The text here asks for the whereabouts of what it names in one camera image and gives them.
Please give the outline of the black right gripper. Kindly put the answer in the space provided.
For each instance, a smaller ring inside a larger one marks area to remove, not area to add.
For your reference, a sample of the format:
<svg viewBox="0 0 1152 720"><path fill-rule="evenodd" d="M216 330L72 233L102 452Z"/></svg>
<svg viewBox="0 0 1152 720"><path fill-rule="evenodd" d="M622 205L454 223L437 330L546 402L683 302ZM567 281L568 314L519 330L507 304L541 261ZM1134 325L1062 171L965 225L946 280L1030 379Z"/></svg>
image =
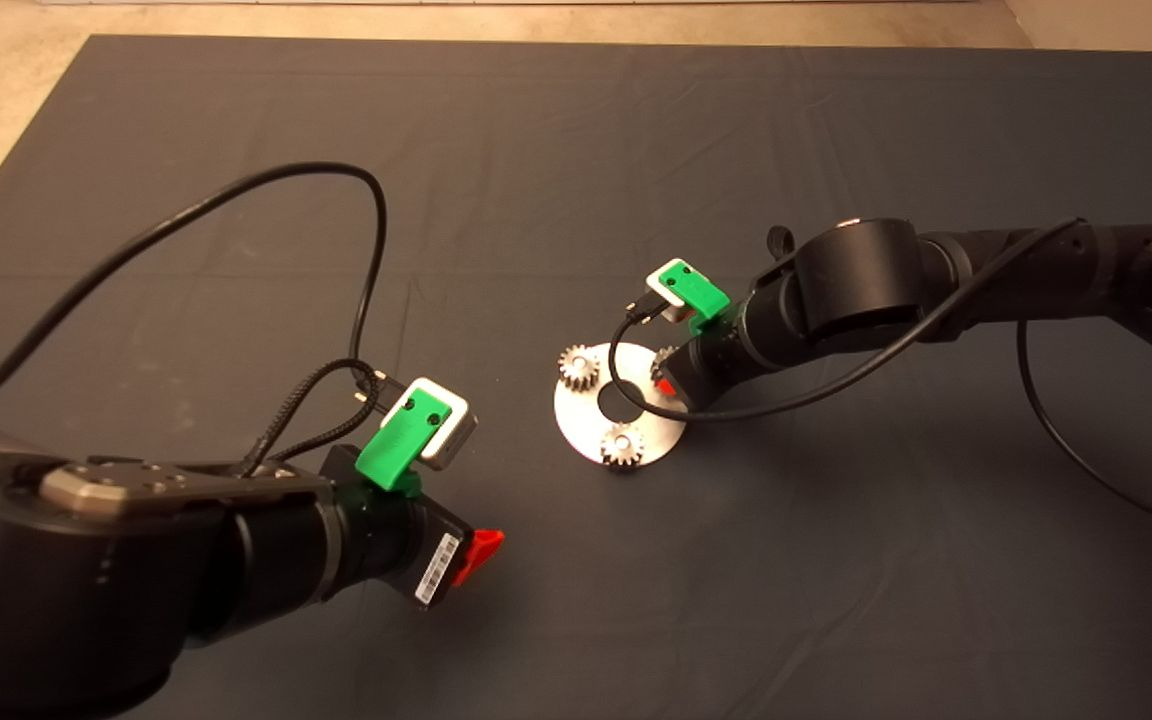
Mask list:
<svg viewBox="0 0 1152 720"><path fill-rule="evenodd" d="M658 391L677 397L689 411L705 411L733 388L759 377L759 363L748 350L742 305L727 306L660 361Z"/></svg>

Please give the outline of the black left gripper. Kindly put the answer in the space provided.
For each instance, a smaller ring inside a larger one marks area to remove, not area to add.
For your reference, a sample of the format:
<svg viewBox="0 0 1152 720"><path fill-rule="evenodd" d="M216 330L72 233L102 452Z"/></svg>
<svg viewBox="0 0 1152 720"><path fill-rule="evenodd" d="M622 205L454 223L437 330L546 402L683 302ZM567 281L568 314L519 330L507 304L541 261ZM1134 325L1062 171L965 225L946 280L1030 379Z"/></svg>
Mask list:
<svg viewBox="0 0 1152 720"><path fill-rule="evenodd" d="M353 445L334 445L321 475L333 483L342 551L323 598L378 579L420 609L461 588L506 541L499 529L473 529L425 495L385 491L355 467Z"/></svg>

